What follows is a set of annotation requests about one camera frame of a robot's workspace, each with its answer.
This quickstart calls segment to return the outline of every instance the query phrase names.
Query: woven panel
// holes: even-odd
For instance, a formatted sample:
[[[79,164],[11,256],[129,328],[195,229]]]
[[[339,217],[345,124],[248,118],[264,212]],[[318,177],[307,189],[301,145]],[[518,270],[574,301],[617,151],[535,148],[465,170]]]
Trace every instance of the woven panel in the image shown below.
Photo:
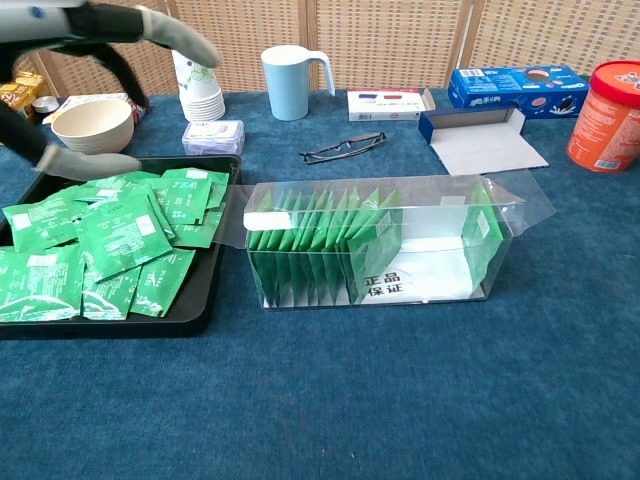
[[[442,86],[461,3],[319,0],[318,49],[339,88]]]
[[[177,0],[178,17],[205,35],[222,53],[216,69],[222,91],[266,90],[260,54],[300,39],[296,0]]]
[[[638,0],[486,0],[472,66],[599,63],[640,54]]]
[[[160,10],[156,0],[109,0],[110,4],[133,7],[144,5]],[[129,62],[147,95],[178,93],[171,52],[146,41],[135,44],[113,44]],[[53,68],[69,95],[114,93],[123,89],[116,77],[92,58],[78,58],[51,53]]]

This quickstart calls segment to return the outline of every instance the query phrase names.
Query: stack of paper cups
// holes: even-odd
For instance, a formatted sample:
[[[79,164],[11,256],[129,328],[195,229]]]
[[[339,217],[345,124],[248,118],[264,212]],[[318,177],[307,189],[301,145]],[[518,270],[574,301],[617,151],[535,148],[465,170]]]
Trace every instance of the stack of paper cups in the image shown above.
[[[225,114],[222,90],[212,68],[203,67],[171,51],[178,79],[180,104],[190,122],[214,121]]]

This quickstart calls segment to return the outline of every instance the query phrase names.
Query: orange container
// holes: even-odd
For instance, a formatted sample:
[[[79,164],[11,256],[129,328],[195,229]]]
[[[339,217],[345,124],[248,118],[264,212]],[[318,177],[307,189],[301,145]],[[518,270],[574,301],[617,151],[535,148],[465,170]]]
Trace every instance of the orange container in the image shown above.
[[[567,154],[600,173],[626,170],[640,155],[640,61],[595,69]]]

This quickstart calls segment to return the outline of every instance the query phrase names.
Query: black glasses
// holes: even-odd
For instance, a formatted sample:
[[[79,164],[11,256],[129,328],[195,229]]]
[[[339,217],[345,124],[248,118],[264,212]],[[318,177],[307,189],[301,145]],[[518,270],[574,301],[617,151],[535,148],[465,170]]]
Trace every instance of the black glasses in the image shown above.
[[[341,158],[353,157],[361,153],[367,152],[372,148],[384,143],[387,136],[380,133],[365,133],[357,137],[350,138],[337,145],[331,145],[315,152],[300,152],[304,157],[304,161],[308,165],[314,163],[328,162],[330,160],[339,160]]]

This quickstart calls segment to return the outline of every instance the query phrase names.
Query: light blue pitcher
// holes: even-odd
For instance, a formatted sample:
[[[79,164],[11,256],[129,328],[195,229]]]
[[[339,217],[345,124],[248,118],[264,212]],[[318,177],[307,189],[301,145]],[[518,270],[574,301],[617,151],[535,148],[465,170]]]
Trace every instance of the light blue pitcher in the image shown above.
[[[299,120],[309,113],[309,64],[324,64],[328,90],[335,96],[329,57],[299,45],[278,45],[262,52],[271,113],[278,120]]]

